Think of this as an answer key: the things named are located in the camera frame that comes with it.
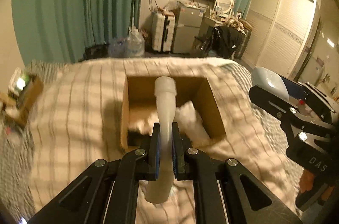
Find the translucent white bottle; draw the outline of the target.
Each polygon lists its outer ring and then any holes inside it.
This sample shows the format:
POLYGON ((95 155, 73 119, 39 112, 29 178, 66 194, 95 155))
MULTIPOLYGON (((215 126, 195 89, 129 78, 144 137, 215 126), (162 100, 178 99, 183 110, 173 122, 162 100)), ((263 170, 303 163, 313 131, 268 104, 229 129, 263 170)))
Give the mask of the translucent white bottle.
POLYGON ((159 77, 155 81, 155 97, 160 124, 160 168, 158 178, 150 181, 145 199, 160 204, 167 201, 174 181, 172 165, 172 123, 176 113, 176 83, 170 77, 159 77))

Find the crumpled white cloth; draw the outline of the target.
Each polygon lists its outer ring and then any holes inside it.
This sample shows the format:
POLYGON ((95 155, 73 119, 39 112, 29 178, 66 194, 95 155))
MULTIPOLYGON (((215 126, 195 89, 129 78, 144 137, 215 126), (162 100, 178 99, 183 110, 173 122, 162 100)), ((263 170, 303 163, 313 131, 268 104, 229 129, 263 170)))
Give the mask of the crumpled white cloth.
POLYGON ((203 120, 192 101, 177 107, 174 121, 178 123, 179 132, 185 134, 195 146, 207 145, 210 137, 203 127, 203 120))

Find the brown cardboard box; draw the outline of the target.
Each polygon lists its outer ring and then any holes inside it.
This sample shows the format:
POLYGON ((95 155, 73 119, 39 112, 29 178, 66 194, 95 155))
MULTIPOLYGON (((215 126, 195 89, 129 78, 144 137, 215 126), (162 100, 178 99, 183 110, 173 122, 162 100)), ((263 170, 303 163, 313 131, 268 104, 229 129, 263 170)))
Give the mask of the brown cardboard box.
POLYGON ((160 122, 168 125, 175 118, 176 108, 188 101, 202 117, 202 126, 210 139, 222 139, 226 135, 224 123, 207 78, 127 77, 122 100, 121 148, 127 152, 136 147, 128 144, 128 126, 133 121, 144 119, 155 110, 160 114, 160 122))

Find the white louvered wardrobe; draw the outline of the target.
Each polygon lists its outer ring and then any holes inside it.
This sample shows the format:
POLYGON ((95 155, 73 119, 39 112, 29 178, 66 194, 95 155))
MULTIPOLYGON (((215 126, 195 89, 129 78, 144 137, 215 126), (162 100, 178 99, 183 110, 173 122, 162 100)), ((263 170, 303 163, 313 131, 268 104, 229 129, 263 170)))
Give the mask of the white louvered wardrobe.
POLYGON ((292 76, 310 43, 318 12, 317 0, 251 0, 246 20, 253 29, 243 61, 292 76))

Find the black jacket on chair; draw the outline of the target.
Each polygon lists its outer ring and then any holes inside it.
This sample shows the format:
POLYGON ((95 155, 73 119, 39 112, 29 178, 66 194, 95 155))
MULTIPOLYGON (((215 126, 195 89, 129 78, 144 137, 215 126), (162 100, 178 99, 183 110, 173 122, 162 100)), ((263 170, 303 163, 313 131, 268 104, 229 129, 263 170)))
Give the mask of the black jacket on chair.
POLYGON ((211 49, 221 58, 230 59, 244 38, 245 34, 232 27, 216 26, 211 32, 211 49))

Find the small cardboard bedside box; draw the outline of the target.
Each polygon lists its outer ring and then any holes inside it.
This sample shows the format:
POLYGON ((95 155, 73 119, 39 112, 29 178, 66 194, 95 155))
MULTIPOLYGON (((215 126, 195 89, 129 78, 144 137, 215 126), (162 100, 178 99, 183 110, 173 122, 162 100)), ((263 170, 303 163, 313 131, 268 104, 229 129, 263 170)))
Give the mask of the small cardboard bedside box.
POLYGON ((7 93, 1 92, 1 113, 5 119, 24 128, 30 110, 43 88, 43 82, 37 75, 16 68, 9 81, 7 93))

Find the large clear water bottle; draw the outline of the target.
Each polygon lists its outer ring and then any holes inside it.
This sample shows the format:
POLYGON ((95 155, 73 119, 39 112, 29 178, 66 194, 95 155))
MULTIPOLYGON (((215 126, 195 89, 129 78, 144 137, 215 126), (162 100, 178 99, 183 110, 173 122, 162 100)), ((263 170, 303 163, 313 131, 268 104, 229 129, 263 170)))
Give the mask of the large clear water bottle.
POLYGON ((126 38, 127 58, 143 58, 145 55, 145 40, 136 27, 131 27, 126 38))

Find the silver mini fridge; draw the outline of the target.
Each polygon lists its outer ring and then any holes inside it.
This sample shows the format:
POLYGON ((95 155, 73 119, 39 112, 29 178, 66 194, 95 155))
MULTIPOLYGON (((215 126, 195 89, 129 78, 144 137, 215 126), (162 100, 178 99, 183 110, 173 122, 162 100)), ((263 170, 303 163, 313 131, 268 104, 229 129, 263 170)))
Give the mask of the silver mini fridge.
POLYGON ((182 5, 177 8, 175 14, 175 31, 171 52, 174 54, 189 54, 195 36, 199 34, 203 11, 182 5))

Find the white hard suitcase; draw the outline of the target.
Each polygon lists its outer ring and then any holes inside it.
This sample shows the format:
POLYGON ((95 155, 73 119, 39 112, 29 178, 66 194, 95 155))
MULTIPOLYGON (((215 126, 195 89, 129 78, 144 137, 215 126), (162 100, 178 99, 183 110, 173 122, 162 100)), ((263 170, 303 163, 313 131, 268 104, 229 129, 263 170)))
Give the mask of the white hard suitcase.
POLYGON ((175 15, 172 12, 156 12, 152 20, 152 49, 156 52, 170 52, 175 29, 175 15))

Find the white oval vanity mirror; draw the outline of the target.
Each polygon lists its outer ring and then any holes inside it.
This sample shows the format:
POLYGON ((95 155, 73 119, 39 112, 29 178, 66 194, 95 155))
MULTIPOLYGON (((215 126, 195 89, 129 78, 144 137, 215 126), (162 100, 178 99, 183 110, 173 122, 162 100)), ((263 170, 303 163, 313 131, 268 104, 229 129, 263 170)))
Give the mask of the white oval vanity mirror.
POLYGON ((229 14, 234 7, 235 0, 216 0, 215 10, 220 14, 229 14))

